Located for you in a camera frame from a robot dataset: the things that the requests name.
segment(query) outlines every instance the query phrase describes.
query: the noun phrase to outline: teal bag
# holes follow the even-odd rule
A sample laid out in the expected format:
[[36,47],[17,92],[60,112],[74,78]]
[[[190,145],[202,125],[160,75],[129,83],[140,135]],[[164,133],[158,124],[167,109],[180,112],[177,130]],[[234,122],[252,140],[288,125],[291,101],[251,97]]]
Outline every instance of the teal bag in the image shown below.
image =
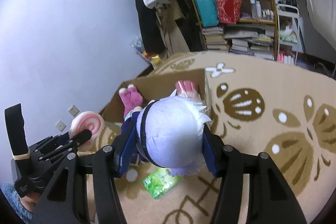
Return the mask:
[[216,0],[195,0],[203,27],[215,27],[219,24]]

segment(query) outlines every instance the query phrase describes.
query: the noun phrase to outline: pink plastic package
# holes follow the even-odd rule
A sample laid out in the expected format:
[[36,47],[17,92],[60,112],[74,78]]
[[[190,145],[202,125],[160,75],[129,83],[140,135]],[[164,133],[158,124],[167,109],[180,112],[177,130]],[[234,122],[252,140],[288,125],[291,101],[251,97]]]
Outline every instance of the pink plastic package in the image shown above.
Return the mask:
[[189,80],[179,80],[175,83],[175,87],[178,96],[188,97],[198,103],[202,102],[194,82]]

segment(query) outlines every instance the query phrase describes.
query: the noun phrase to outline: red bag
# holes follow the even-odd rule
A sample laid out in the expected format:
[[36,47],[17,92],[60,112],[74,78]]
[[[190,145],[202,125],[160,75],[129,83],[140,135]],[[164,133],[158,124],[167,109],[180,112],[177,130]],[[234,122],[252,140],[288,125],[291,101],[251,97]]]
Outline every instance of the red bag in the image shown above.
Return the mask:
[[220,23],[236,24],[240,19],[242,0],[216,0]]

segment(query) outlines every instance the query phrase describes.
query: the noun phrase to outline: cardboard box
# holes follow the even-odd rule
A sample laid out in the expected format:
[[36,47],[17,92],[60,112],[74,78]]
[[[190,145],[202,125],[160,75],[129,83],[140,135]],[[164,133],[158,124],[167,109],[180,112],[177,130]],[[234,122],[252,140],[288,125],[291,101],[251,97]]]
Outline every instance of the cardboard box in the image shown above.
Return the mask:
[[[211,94],[206,72],[204,69],[195,69],[162,75],[149,75],[122,82],[102,116],[106,122],[124,122],[125,108],[118,94],[120,88],[127,88],[129,84],[135,85],[143,97],[143,107],[145,107],[150,100],[160,100],[168,97],[175,90],[175,83],[179,80],[193,81],[198,87],[201,99],[208,107],[211,107]],[[209,117],[211,117],[210,111],[209,109],[206,112]]]

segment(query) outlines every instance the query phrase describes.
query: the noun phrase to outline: wall socket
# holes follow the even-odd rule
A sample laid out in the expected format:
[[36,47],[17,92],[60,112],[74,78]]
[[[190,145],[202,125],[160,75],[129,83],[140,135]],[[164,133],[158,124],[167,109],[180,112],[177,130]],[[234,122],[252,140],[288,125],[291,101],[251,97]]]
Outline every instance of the wall socket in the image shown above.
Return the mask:
[[59,131],[63,131],[67,126],[65,125],[64,122],[62,122],[61,120],[58,121],[58,123],[55,125],[56,128],[59,130]]
[[70,107],[70,108],[68,109],[68,112],[69,112],[72,116],[76,117],[76,115],[79,113],[79,109],[78,109],[75,105],[72,105],[72,107]]

